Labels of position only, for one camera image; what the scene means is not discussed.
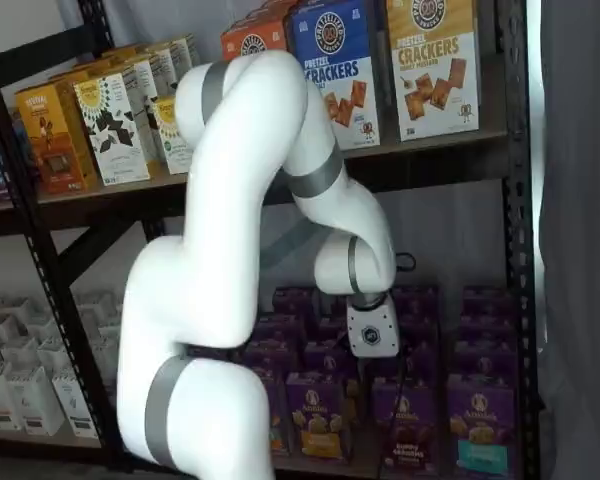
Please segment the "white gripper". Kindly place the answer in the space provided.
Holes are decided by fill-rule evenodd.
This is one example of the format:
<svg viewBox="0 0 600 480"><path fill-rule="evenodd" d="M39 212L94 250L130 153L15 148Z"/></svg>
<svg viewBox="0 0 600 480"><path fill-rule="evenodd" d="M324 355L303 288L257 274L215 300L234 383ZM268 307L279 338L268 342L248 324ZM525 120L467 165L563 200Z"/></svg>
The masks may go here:
<svg viewBox="0 0 600 480"><path fill-rule="evenodd" d="M347 335L357 358L392 358L398 355L398 321L393 299L378 295L373 301L360 296L347 300Z"/></svg>

